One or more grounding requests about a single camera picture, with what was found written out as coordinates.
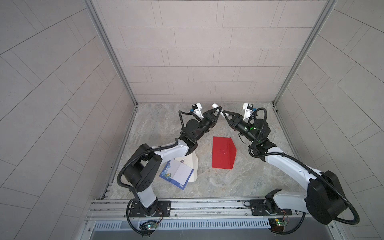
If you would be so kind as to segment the red paper envelope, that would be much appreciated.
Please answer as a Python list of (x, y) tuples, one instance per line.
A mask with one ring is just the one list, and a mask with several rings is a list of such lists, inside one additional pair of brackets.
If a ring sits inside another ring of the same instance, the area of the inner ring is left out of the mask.
[(231, 170), (234, 167), (237, 149), (231, 138), (213, 137), (212, 167)]

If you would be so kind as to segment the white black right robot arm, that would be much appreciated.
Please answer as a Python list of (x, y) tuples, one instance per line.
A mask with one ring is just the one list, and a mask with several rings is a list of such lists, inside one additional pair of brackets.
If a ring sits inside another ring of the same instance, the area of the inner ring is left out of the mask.
[(291, 209), (310, 214), (318, 222), (327, 225), (349, 208), (338, 177), (330, 172), (313, 169), (292, 156), (284, 153), (268, 139), (270, 129), (266, 118), (245, 122), (238, 113), (224, 111), (229, 126), (246, 137), (251, 145), (249, 154), (280, 169), (306, 193), (275, 190), (266, 196), (266, 201), (279, 209)]

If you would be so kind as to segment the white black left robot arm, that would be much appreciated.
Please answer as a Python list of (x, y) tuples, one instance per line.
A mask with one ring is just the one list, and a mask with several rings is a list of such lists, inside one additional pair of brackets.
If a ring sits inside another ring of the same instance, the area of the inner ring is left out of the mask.
[(158, 198), (152, 183), (161, 164), (193, 153), (198, 147), (198, 140), (216, 125), (221, 112), (222, 107), (214, 107), (199, 117), (194, 112), (179, 111), (182, 125), (180, 136), (170, 145), (140, 145), (118, 173), (118, 185), (129, 189), (145, 210), (155, 211)]

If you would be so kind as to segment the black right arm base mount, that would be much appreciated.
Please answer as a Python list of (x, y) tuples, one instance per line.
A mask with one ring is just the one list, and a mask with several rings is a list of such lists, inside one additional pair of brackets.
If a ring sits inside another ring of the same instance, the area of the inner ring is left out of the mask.
[(244, 201), (243, 205), (246, 208), (250, 208), (252, 216), (283, 216), (292, 215), (290, 209), (280, 209), (274, 202), (269, 200), (247, 200)]

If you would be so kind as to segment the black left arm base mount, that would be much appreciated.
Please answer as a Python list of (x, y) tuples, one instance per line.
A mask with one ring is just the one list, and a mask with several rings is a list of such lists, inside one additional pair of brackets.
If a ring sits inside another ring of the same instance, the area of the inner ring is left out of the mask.
[(151, 206), (145, 208), (140, 202), (134, 200), (128, 207), (130, 218), (159, 218), (169, 217), (171, 211), (171, 201), (156, 200)]

